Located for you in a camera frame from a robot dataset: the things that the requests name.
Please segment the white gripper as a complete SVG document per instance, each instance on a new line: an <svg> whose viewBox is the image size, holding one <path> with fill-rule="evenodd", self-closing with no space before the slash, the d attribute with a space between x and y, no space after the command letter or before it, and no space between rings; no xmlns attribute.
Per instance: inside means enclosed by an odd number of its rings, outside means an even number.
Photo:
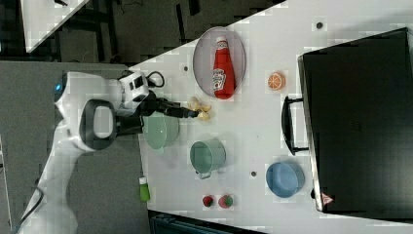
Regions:
<svg viewBox="0 0 413 234"><path fill-rule="evenodd" d="M119 78L122 85L122 100L116 110L117 135L135 135L142 132L143 118L155 112L151 106L157 102L157 109L164 115L175 118L196 118L198 111L182 108L180 102L159 97L149 90L148 79L143 72L125 70Z"/></svg>

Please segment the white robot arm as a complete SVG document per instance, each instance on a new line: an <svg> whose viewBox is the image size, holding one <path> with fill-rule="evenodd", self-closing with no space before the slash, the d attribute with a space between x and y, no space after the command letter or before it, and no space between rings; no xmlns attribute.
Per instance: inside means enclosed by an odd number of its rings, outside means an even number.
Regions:
<svg viewBox="0 0 413 234"><path fill-rule="evenodd" d="M13 234L76 234L76 215L67 203L67 187L80 156L109 147L120 118L155 112L196 118L200 112L157 97L156 83L142 72L126 70L119 78L68 71L55 85L60 117L43 172Z"/></svg>

